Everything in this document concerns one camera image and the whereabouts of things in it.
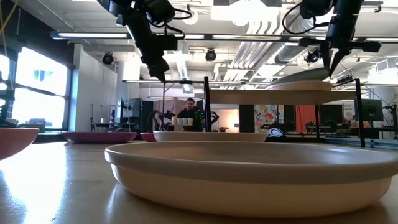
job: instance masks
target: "bowl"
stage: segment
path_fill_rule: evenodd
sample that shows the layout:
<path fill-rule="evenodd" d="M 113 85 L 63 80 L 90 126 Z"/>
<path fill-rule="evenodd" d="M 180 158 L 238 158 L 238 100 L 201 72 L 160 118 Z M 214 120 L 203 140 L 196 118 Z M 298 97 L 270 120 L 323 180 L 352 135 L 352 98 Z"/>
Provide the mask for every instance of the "bowl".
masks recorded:
<path fill-rule="evenodd" d="M 318 90 L 331 91 L 332 84 L 323 81 L 294 81 L 267 86 L 266 90 Z"/>
<path fill-rule="evenodd" d="M 238 141 L 264 142 L 266 133 L 203 133 L 190 131 L 154 131 L 158 142 L 167 141 Z"/>
<path fill-rule="evenodd" d="M 117 144 L 132 141 L 137 133 L 65 132 L 68 141 L 87 144 Z"/>
<path fill-rule="evenodd" d="M 175 208 L 262 218 L 320 217 L 377 202 L 398 156 L 329 145 L 153 142 L 105 158 L 133 194 Z"/>
<path fill-rule="evenodd" d="M 0 128 L 0 160 L 21 152 L 35 141 L 38 129 Z"/>
<path fill-rule="evenodd" d="M 141 133 L 141 138 L 146 142 L 156 142 L 154 133 Z"/>

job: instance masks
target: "ceiling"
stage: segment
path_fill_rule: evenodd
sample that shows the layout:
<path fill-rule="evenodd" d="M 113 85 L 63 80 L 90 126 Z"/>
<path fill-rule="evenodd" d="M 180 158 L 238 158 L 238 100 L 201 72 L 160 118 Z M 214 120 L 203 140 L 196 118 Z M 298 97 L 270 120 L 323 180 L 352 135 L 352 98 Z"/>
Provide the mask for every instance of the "ceiling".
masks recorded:
<path fill-rule="evenodd" d="M 212 34 L 245 34 L 252 27 L 246 24 L 245 26 L 236 26 L 231 21 L 216 21 L 211 19 L 211 9 L 213 7 L 213 0 L 204 1 L 186 1 L 181 0 L 181 2 L 189 2 L 193 9 L 196 9 L 199 13 L 198 22 L 194 25 L 188 25 L 183 21 L 172 21 L 171 26 L 178 27 L 179 29 L 185 31 L 186 33 L 212 33 Z M 31 13 L 33 16 L 37 17 L 41 21 L 45 22 L 50 27 L 55 30 L 62 32 L 126 32 L 124 27 L 119 27 L 115 25 L 116 18 L 110 13 L 106 12 L 97 2 L 90 1 L 72 1 L 72 0 L 21 0 L 20 6 L 26 11 Z M 174 4 L 174 7 L 184 8 L 185 5 Z M 264 19 L 271 23 L 267 30 L 267 34 L 280 34 L 283 29 L 280 26 L 280 17 L 284 15 L 286 9 L 291 7 L 291 5 L 284 4 L 277 14 L 272 14 L 274 16 L 268 15 L 269 17 Z M 370 6 L 367 8 L 363 7 L 361 14 L 359 16 L 356 35 L 377 35 L 377 36 L 398 36 L 398 2 L 395 3 L 394 0 L 386 0 L 382 5 L 382 11 L 378 14 L 374 13 L 373 10 L 375 6 Z M 217 63 L 231 63 L 236 53 L 239 52 L 239 46 L 242 45 L 241 42 L 233 41 L 192 41 L 188 40 L 188 52 L 192 55 L 192 59 L 186 61 L 186 66 L 188 69 L 188 76 L 191 71 L 195 71 L 196 77 L 191 79 L 196 79 L 199 73 L 197 71 L 203 71 L 202 75 L 213 73 L 214 67 Z M 101 57 L 105 49 L 105 46 L 115 46 L 115 45 L 134 45 L 132 41 L 128 40 L 96 40 L 90 41 L 90 47 L 95 46 L 92 50 L 92 55 L 97 55 Z M 253 45 L 252 54 L 256 50 L 258 45 Z M 217 53 L 217 61 L 206 62 L 205 54 L 207 49 L 213 48 Z M 267 56 L 268 51 L 272 49 L 272 46 L 268 46 L 267 50 L 256 60 L 256 66 L 252 69 L 257 72 L 257 68 L 264 64 L 264 58 Z M 306 66 L 302 66 L 303 56 L 307 50 L 298 54 L 289 63 L 289 66 L 282 67 L 280 72 L 275 72 L 275 75 L 290 75 L 306 69 Z M 118 60 L 126 60 L 127 52 L 118 51 L 114 53 L 114 56 Z M 346 57 L 342 61 L 342 65 L 336 69 L 335 74 L 343 72 L 345 68 L 353 68 L 360 65 L 361 69 L 355 70 L 355 75 L 361 78 L 364 82 L 366 81 L 366 76 L 368 74 L 367 68 L 374 66 L 374 63 L 382 60 L 386 56 L 398 55 L 398 46 L 395 44 L 386 44 L 382 46 L 379 53 L 368 53 L 361 52 L 358 50 L 353 51 L 353 53 Z M 177 64 L 174 61 L 168 61 L 171 70 L 177 70 Z M 322 67 L 322 63 L 318 62 L 312 65 L 313 68 Z M 148 78 L 146 69 L 141 69 L 142 75 Z M 243 74 L 241 77 L 234 76 L 235 79 L 249 79 L 253 76 L 253 72 L 248 72 Z M 255 82 L 264 81 L 262 78 L 255 78 Z"/>

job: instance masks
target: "colorful poster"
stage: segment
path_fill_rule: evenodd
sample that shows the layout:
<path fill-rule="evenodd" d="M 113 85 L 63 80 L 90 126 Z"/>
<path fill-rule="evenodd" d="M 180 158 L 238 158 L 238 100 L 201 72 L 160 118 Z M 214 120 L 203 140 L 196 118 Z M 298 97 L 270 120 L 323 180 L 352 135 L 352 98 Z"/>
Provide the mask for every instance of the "colorful poster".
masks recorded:
<path fill-rule="evenodd" d="M 254 105 L 254 130 L 256 133 L 266 133 L 268 127 L 275 122 L 284 122 L 283 105 Z"/>

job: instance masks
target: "red curtain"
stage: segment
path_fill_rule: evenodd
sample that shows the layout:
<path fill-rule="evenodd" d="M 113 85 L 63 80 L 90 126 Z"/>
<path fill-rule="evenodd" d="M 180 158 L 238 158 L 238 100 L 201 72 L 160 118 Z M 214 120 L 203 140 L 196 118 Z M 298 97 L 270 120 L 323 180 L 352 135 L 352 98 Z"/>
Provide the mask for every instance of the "red curtain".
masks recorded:
<path fill-rule="evenodd" d="M 295 105 L 295 113 L 296 113 L 296 132 L 306 133 L 305 124 L 311 121 L 315 122 L 315 106 Z"/>

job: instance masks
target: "pink bowl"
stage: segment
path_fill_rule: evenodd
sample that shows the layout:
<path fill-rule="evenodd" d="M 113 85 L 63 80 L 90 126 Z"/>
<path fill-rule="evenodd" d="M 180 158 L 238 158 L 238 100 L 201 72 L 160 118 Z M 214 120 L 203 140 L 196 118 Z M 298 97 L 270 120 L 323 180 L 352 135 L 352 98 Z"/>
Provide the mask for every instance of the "pink bowl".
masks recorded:
<path fill-rule="evenodd" d="M 141 133 L 141 137 L 147 142 L 156 142 L 154 133 Z"/>
<path fill-rule="evenodd" d="M 63 137 L 76 143 L 107 144 L 125 143 L 133 140 L 137 133 L 96 133 L 96 132 L 65 132 Z"/>
<path fill-rule="evenodd" d="M 13 156 L 35 141 L 38 129 L 0 128 L 0 160 Z"/>

